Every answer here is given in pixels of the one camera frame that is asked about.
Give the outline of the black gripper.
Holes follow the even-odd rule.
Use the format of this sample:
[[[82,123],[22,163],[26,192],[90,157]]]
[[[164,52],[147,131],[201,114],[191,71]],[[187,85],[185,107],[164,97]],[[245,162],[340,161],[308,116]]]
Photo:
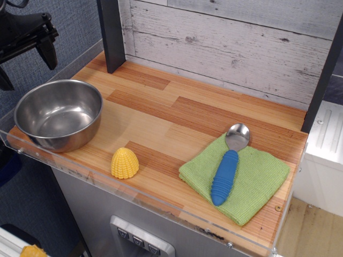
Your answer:
[[[1,63],[5,63],[35,48],[50,70],[57,66],[54,47],[57,29],[51,23],[49,13],[15,15],[1,6]],[[14,90],[9,77],[0,67],[0,88]]]

